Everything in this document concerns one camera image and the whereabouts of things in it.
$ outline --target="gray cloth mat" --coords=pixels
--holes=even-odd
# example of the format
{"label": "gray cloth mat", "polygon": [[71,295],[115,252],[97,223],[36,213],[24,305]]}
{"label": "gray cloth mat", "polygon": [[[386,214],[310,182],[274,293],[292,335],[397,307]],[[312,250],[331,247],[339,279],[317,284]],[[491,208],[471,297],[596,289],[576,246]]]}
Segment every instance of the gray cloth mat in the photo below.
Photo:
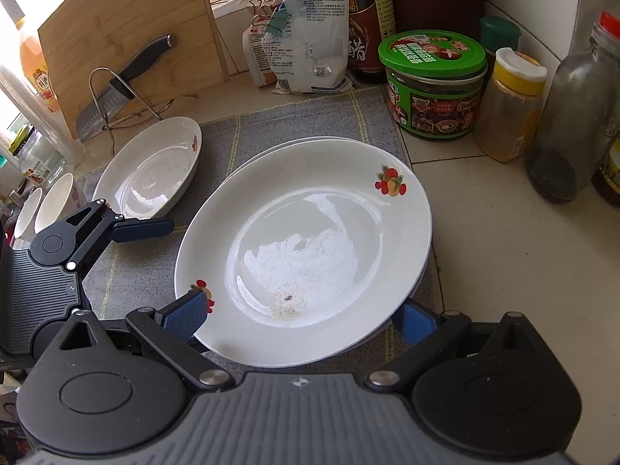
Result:
{"label": "gray cloth mat", "polygon": [[[257,153],[297,138],[342,136],[376,145],[407,162],[381,87],[309,98],[270,110],[240,114],[203,124],[201,129],[203,139],[196,175],[169,214],[176,225],[174,233],[160,239],[112,243],[86,277],[84,290],[100,319],[122,319],[137,307],[160,309],[174,300],[174,265],[188,224],[218,185]],[[89,199],[103,169],[78,178]],[[429,267],[413,298],[434,309]],[[351,351],[287,371],[348,371],[363,375],[404,349],[405,343],[390,324]],[[237,379],[248,370],[258,370],[213,352],[206,356]]]}

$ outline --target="tile countertop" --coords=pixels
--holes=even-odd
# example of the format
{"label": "tile countertop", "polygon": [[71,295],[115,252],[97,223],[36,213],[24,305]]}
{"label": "tile countertop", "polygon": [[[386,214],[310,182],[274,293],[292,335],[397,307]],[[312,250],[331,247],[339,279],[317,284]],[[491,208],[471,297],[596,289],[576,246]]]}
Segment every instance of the tile countertop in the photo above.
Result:
{"label": "tile countertop", "polygon": [[[207,122],[284,105],[303,96],[256,88],[248,73],[182,98],[166,116]],[[144,127],[119,131],[117,150]],[[529,184],[523,159],[500,164],[472,136],[432,142],[403,134],[433,209],[433,247],[445,309],[476,321],[524,312],[582,396],[569,453],[588,465],[620,455],[620,212],[589,186],[551,205]],[[110,160],[110,139],[87,144],[78,174]]]}

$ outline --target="metal screw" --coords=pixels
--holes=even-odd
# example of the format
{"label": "metal screw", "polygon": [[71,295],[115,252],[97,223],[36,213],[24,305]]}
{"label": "metal screw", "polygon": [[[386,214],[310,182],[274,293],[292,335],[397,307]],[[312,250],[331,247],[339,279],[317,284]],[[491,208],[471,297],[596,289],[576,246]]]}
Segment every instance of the metal screw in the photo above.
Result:
{"label": "metal screw", "polygon": [[375,386],[394,386],[400,378],[394,371],[374,371],[368,376],[370,382]]}
{"label": "metal screw", "polygon": [[228,372],[222,371],[221,369],[209,369],[208,371],[202,372],[198,379],[207,386],[219,386],[220,384],[226,383],[230,377],[231,375],[228,374]]}

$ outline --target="knife handle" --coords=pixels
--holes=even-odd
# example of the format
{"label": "knife handle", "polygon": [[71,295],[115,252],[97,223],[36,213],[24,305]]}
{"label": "knife handle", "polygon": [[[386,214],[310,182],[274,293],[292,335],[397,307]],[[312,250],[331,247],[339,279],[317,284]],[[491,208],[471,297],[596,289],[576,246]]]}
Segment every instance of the knife handle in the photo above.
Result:
{"label": "knife handle", "polygon": [[[129,60],[129,62],[119,72],[119,76],[125,80],[125,82],[129,83],[130,80],[139,77],[147,71],[148,68],[153,66],[160,55],[172,49],[176,44],[176,37],[171,34],[156,38],[151,43],[142,47],[139,52]],[[129,91],[116,77],[110,81],[110,85],[128,100],[133,99],[134,96],[131,94],[131,91]]]}

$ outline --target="knife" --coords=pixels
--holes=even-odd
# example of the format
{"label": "knife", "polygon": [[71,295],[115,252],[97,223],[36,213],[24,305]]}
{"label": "knife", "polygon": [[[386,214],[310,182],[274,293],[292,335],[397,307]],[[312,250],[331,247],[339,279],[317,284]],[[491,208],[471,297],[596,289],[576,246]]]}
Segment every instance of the knife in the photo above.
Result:
{"label": "knife", "polygon": [[[142,49],[129,60],[119,72],[119,76],[125,80],[125,82],[129,83],[130,80],[139,77],[147,71],[148,68],[157,61],[160,55],[172,49],[176,44],[177,40],[171,34],[156,38],[142,47]],[[106,88],[97,97],[97,102],[101,109],[107,113],[108,120],[110,120],[133,98],[134,95],[131,94],[131,91],[129,91],[119,79],[113,77]],[[77,117],[77,134],[83,142],[98,134],[103,128],[103,118],[94,101],[92,101],[88,107],[84,108],[82,113]]]}

